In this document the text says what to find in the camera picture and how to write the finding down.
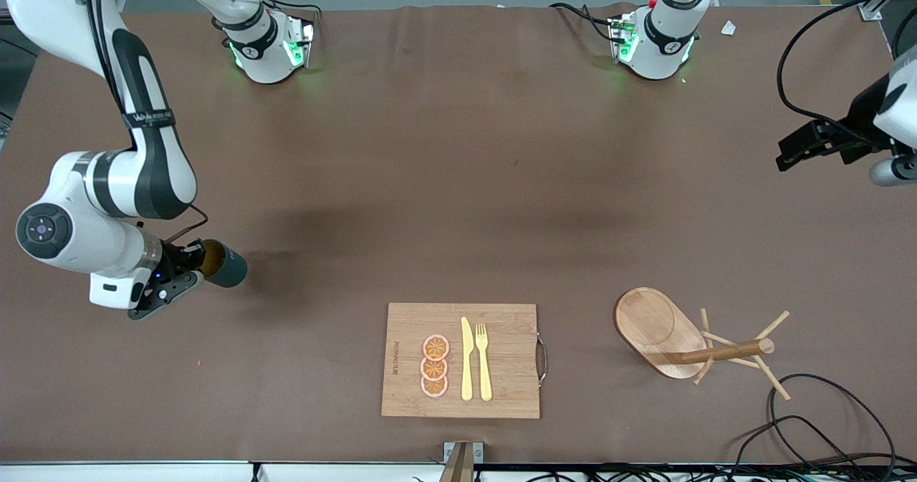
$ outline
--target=yellow fork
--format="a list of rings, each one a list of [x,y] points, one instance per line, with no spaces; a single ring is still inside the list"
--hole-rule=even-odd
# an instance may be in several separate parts
[[[487,325],[484,323],[474,325],[474,345],[481,353],[481,399],[490,401],[494,397],[491,387],[491,370],[487,367]]]

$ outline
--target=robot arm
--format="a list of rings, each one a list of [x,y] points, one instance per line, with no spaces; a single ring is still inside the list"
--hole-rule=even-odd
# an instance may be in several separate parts
[[[236,64],[256,83],[277,83],[307,67],[312,22],[269,9],[262,0],[196,0],[229,36]]]
[[[617,61],[648,79],[665,79],[688,60],[694,34],[711,0],[658,0],[613,23]]]
[[[897,58],[887,75],[854,98],[848,115],[838,122],[846,129],[812,120],[780,140],[777,168],[783,172],[802,160],[832,153],[839,153],[848,165],[888,150],[892,157],[869,171],[872,182],[917,183],[917,47]]]
[[[35,44],[109,82],[132,143],[60,157],[45,193],[19,216],[16,239],[36,260],[90,274],[92,303],[142,319],[218,274],[215,259],[227,251],[200,241],[179,248],[123,220],[175,218],[197,192],[150,52],[125,28],[114,0],[7,3]],[[238,269],[217,279],[233,286],[244,276]]]

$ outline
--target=dried orange slice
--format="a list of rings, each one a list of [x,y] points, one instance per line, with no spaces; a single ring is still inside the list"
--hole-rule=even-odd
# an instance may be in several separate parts
[[[423,356],[430,360],[442,360],[449,355],[449,341],[436,333],[423,341]]]
[[[428,358],[423,358],[423,360],[420,361],[420,374],[431,382],[442,380],[448,371],[449,366],[446,364],[445,360],[430,360]]]
[[[427,380],[426,378],[421,378],[420,388],[426,396],[440,397],[446,394],[446,390],[449,388],[449,379]]]

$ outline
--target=yellow knife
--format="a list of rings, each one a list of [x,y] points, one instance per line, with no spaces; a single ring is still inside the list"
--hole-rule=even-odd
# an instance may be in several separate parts
[[[474,335],[471,334],[471,325],[468,318],[461,318],[461,398],[471,401],[471,352],[474,351]]]

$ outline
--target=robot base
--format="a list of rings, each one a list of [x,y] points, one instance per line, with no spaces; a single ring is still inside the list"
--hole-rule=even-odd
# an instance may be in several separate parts
[[[662,54],[658,45],[646,36],[644,21],[649,11],[649,6],[642,6],[633,13],[622,15],[620,21],[609,26],[613,37],[625,40],[623,44],[612,42],[612,57],[616,62],[626,64],[640,77],[665,79],[688,61],[688,52],[691,51],[691,45],[694,45],[694,38],[677,54]]]

